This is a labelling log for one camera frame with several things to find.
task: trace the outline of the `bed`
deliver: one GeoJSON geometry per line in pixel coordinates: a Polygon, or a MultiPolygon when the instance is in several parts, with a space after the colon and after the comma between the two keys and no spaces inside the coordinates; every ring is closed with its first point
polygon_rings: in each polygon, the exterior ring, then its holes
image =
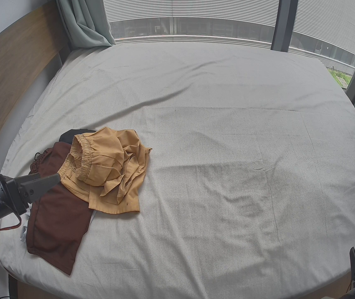
{"type": "Polygon", "coordinates": [[[355,109],[318,60],[211,43],[74,51],[2,173],[103,126],[153,148],[141,212],[96,213],[71,276],[0,232],[0,265],[19,280],[61,298],[288,298],[349,271],[355,109]]]}

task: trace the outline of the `camera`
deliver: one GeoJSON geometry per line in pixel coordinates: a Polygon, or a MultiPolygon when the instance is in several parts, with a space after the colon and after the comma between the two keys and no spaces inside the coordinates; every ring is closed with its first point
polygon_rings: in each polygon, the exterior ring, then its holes
{"type": "Polygon", "coordinates": [[[39,173],[16,178],[0,174],[0,219],[13,212],[21,222],[20,215],[27,211],[28,204],[41,198],[59,182],[57,173],[43,178],[39,173]]]}

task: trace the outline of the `wooden bed base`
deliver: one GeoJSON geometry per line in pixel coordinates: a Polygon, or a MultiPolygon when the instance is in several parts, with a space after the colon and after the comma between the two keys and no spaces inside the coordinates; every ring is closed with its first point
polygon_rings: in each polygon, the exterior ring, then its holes
{"type": "Polygon", "coordinates": [[[55,0],[0,33],[0,130],[24,92],[67,43],[55,0]]]}

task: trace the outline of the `green grass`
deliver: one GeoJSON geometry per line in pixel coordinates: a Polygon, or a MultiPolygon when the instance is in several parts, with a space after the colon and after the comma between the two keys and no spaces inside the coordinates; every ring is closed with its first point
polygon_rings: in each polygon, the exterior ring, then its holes
{"type": "Polygon", "coordinates": [[[351,80],[351,76],[346,75],[343,72],[340,71],[336,71],[336,70],[331,70],[331,69],[327,69],[329,71],[329,73],[331,73],[332,77],[335,79],[335,81],[341,86],[343,87],[341,81],[338,80],[338,77],[342,78],[345,80],[345,82],[349,85],[350,80],[351,80]]]}

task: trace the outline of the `pile of clothes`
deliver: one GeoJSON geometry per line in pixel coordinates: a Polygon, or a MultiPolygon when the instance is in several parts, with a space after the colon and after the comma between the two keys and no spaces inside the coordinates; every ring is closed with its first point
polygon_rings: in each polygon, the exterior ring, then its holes
{"type": "Polygon", "coordinates": [[[30,173],[60,174],[61,182],[32,204],[27,250],[70,275],[95,211],[139,212],[138,189],[151,148],[134,130],[69,130],[35,155],[30,173]]]}

